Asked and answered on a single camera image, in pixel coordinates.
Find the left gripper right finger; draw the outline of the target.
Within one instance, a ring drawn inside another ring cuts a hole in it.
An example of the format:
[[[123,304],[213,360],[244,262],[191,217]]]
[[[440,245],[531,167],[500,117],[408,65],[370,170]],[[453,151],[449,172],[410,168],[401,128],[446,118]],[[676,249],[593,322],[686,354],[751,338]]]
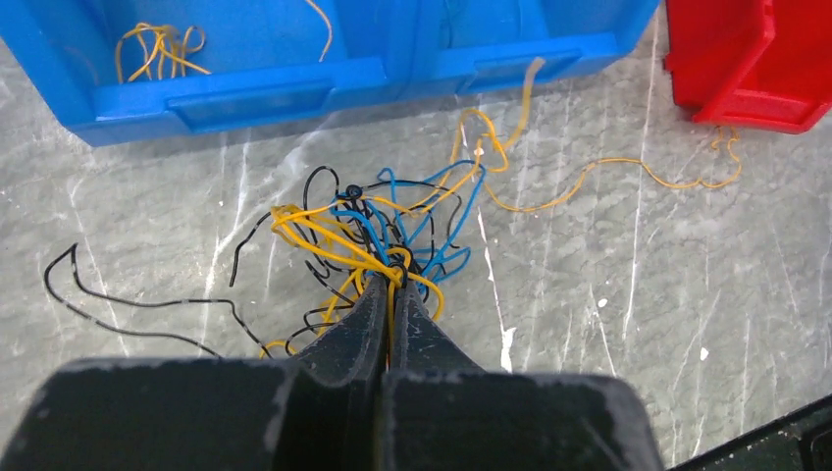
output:
[[[379,406],[383,470],[659,470],[646,409],[617,378],[480,368],[396,294]]]

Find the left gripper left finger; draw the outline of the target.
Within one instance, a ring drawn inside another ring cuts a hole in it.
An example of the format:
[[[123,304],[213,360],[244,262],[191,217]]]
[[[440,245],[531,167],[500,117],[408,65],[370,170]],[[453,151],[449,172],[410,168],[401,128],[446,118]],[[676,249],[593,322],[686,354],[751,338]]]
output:
[[[36,392],[5,470],[371,470],[388,285],[287,359],[87,358]]]

